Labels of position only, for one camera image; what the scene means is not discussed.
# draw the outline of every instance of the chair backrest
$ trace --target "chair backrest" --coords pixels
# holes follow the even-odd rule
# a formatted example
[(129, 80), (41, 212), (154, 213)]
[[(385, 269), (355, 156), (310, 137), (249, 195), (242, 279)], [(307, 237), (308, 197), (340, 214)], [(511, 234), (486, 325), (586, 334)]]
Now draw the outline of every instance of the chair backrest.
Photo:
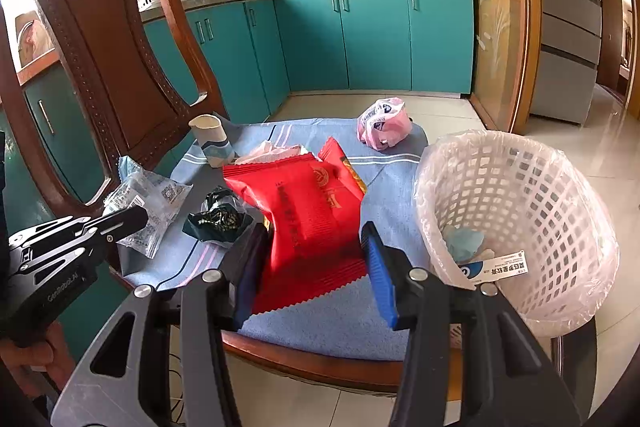
[[(162, 73), (137, 0), (35, 0), (94, 137), (105, 181), (89, 203), (69, 194), (39, 138), (8, 47), (0, 42), (0, 98), (20, 152), (53, 213), (96, 214), (119, 183), (120, 156), (152, 169), (188, 133), (194, 116), (226, 116), (218, 83), (190, 31), (180, 0), (160, 0), (174, 40), (198, 87), (188, 105)], [(0, 20), (4, 20), (0, 7)]]

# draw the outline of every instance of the refrigerator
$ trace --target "refrigerator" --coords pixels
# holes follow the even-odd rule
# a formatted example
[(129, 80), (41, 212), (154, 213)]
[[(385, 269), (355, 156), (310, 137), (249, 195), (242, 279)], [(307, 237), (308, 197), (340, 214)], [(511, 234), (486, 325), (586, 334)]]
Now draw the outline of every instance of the refrigerator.
[(542, 48), (530, 113), (584, 124), (600, 59), (600, 0), (542, 0), (542, 12)]

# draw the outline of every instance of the tile floor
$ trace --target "tile floor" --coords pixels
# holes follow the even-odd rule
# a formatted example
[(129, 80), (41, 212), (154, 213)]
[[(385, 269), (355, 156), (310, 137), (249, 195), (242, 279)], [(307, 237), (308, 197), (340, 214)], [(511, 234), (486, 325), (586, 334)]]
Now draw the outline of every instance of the tile floor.
[[(376, 94), (292, 96), (272, 120), (355, 118), (380, 98)], [(482, 129), (466, 100), (403, 96), (409, 115), (430, 142), (466, 129)], [(609, 207), (622, 252), (621, 269), (609, 298), (596, 316), (598, 374), (594, 409), (622, 375), (640, 341), (640, 268), (633, 231), (640, 225), (640, 122), (625, 116), (608, 93), (596, 88), (584, 127), (531, 118), (528, 136), (565, 151)], [(228, 366), (245, 427), (382, 427), (393, 399), (347, 393), (273, 375), (234, 357)], [(446, 424), (457, 420), (460, 403), (447, 407)]]

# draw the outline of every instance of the paper cup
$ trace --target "paper cup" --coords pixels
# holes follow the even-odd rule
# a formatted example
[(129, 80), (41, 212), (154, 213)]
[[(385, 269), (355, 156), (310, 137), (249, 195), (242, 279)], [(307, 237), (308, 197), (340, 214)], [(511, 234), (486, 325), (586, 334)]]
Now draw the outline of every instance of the paper cup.
[(201, 114), (189, 122), (189, 126), (204, 152), (207, 162), (214, 168), (231, 163), (236, 152), (226, 137), (220, 118)]

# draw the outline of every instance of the silver screw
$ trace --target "silver screw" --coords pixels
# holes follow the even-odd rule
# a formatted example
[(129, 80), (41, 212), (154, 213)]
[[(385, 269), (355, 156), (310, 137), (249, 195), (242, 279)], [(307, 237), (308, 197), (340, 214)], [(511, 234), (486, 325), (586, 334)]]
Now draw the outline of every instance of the silver screw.
[(220, 270), (207, 270), (202, 274), (202, 280), (204, 282), (217, 282), (222, 279), (222, 272)]
[(151, 288), (151, 286), (149, 286), (148, 284), (143, 284), (141, 286), (138, 286), (135, 290), (133, 290), (133, 295), (135, 295), (139, 299), (144, 299), (146, 296), (148, 296), (151, 293), (152, 290), (153, 288)]
[(429, 273), (424, 268), (412, 268), (409, 271), (409, 279), (415, 282), (426, 281)]
[(492, 282), (486, 282), (480, 285), (480, 291), (482, 295), (486, 295), (487, 297), (495, 297), (498, 295), (498, 286), (496, 286)]

